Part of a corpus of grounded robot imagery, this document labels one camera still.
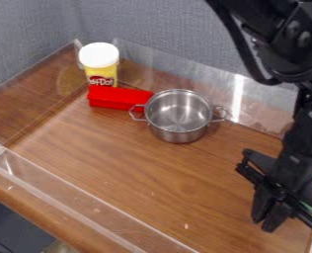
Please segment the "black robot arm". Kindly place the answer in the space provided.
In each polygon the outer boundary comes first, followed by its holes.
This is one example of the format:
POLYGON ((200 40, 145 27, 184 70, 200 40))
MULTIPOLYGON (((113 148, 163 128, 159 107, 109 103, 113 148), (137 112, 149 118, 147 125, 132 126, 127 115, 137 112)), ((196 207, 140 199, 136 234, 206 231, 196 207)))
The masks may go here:
POLYGON ((298 87, 275 158, 246 149, 238 173, 254 184, 251 219, 272 232, 290 218, 312 228, 312 0, 204 0, 258 83, 298 87))

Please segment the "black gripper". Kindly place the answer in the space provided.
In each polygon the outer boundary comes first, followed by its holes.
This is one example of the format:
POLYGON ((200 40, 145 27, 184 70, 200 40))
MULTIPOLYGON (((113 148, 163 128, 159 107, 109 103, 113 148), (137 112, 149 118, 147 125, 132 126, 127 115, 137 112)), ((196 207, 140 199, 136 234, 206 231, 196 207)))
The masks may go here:
POLYGON ((271 158, 244 149, 236 172, 254 185, 251 218, 254 223, 263 221, 260 229, 274 232, 288 218, 298 218, 312 228, 312 152, 283 147, 271 158))

